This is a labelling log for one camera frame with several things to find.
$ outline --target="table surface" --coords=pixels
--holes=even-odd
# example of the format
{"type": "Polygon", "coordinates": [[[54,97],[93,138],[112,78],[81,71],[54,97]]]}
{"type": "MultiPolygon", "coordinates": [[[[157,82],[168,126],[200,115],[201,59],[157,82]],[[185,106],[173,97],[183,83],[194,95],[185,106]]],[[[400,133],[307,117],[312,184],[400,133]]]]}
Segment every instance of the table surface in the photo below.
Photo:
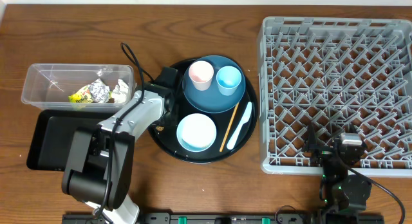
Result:
{"type": "MultiPolygon", "coordinates": [[[[20,101],[33,63],[131,64],[127,42],[157,76],[162,66],[191,57],[227,55],[258,88],[256,38],[271,15],[412,20],[411,7],[8,5],[0,31],[0,223],[60,223],[65,212],[91,209],[61,191],[62,173],[31,171],[26,158],[40,109],[20,101]]],[[[273,213],[282,205],[315,210],[320,177],[265,174],[259,128],[226,160],[179,161],[145,132],[136,143],[129,195],[145,212],[273,213]]],[[[412,214],[412,179],[377,178],[412,214]]],[[[368,212],[397,223],[397,203],[372,188],[368,212]]],[[[412,217],[407,215],[407,222],[412,217]]]]}

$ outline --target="blue cup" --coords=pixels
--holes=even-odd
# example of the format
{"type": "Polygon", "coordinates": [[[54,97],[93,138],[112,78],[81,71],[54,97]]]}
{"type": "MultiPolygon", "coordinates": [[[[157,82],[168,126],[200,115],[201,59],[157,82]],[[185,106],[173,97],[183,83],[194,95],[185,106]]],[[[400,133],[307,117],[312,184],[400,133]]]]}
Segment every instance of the blue cup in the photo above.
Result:
{"type": "Polygon", "coordinates": [[[242,81],[242,75],[238,69],[233,66],[222,67],[216,75],[218,88],[222,95],[230,96],[238,88],[242,81]]]}

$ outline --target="wooden chopstick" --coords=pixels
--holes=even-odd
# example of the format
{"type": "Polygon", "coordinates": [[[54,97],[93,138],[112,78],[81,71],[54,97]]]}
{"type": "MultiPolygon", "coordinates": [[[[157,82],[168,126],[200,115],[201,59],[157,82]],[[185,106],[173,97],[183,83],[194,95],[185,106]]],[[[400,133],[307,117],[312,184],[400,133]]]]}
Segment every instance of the wooden chopstick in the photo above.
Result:
{"type": "Polygon", "coordinates": [[[232,127],[233,119],[236,115],[236,111],[238,110],[239,103],[236,104],[233,110],[232,118],[230,118],[229,126],[227,127],[225,137],[223,138],[223,142],[221,143],[219,152],[223,151],[223,147],[225,147],[227,136],[229,135],[230,127],[232,127]]]}

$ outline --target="pink cup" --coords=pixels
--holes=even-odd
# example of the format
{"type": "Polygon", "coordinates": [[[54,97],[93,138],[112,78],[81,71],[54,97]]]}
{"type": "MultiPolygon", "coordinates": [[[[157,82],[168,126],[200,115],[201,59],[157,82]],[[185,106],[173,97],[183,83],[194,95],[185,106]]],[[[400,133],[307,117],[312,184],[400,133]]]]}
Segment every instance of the pink cup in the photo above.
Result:
{"type": "Polygon", "coordinates": [[[212,84],[213,66],[206,61],[197,61],[189,67],[189,77],[196,89],[204,91],[212,84]]]}

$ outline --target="black tray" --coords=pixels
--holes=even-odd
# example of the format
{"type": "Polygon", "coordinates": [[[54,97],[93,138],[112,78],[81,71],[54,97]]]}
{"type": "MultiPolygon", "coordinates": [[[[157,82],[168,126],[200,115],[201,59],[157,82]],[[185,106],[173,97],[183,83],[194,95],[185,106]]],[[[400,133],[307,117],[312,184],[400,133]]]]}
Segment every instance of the black tray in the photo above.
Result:
{"type": "Polygon", "coordinates": [[[64,171],[73,134],[78,127],[94,128],[112,113],[42,111],[37,119],[27,167],[33,170],[64,171]]]}
{"type": "MultiPolygon", "coordinates": [[[[186,69],[198,58],[194,59],[187,59],[176,64],[173,64],[171,67],[177,69],[182,75],[185,73],[186,69]]],[[[148,131],[152,136],[152,139],[169,155],[186,162],[191,163],[211,163],[216,162],[218,160],[225,159],[226,157],[231,156],[236,151],[238,151],[241,147],[245,145],[247,140],[253,133],[253,130],[256,125],[256,121],[258,119],[258,111],[256,110],[256,106],[258,101],[256,99],[255,91],[251,83],[249,82],[248,78],[246,78],[246,90],[243,98],[239,102],[238,110],[236,112],[236,116],[234,117],[232,127],[230,129],[229,135],[226,140],[226,144],[229,141],[232,133],[237,128],[239,121],[245,111],[246,105],[248,102],[252,102],[252,114],[249,121],[246,124],[243,124],[243,127],[240,131],[238,141],[236,142],[235,147],[232,150],[228,150],[225,147],[223,148],[222,152],[219,152],[221,143],[223,141],[223,137],[225,136],[227,126],[229,124],[230,118],[233,114],[234,108],[218,113],[218,114],[210,114],[204,113],[193,107],[189,101],[182,95],[180,98],[176,99],[176,103],[179,105],[179,112],[178,112],[178,120],[181,121],[187,115],[193,113],[201,113],[210,117],[213,122],[216,124],[216,129],[218,130],[216,140],[208,149],[194,153],[187,151],[182,146],[180,146],[177,137],[176,137],[176,130],[177,126],[174,127],[164,127],[162,131],[157,131],[155,127],[149,127],[148,131]]]]}

